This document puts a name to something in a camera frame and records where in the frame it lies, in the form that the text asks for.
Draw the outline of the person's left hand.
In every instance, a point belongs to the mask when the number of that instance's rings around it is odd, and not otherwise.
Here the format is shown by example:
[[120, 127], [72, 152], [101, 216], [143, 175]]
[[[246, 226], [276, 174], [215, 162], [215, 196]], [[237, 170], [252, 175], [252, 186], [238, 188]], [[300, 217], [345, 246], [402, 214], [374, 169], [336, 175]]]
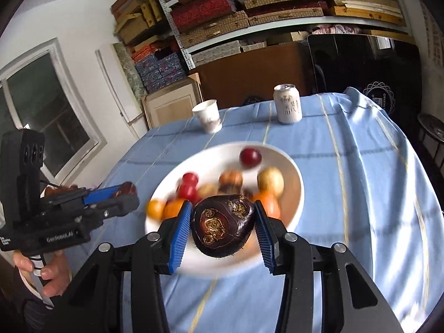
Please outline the person's left hand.
[[[13, 260], [22, 281], [26, 283], [26, 287], [31, 292], [36, 292], [31, 281], [31, 275], [33, 273], [31, 260], [18, 250], [14, 251]], [[42, 290], [45, 297], [52, 298], [54, 296], [61, 296], [64, 293], [72, 280], [72, 273], [63, 250], [56, 251], [51, 263], [41, 269], [41, 278], [47, 281], [47, 284]]]

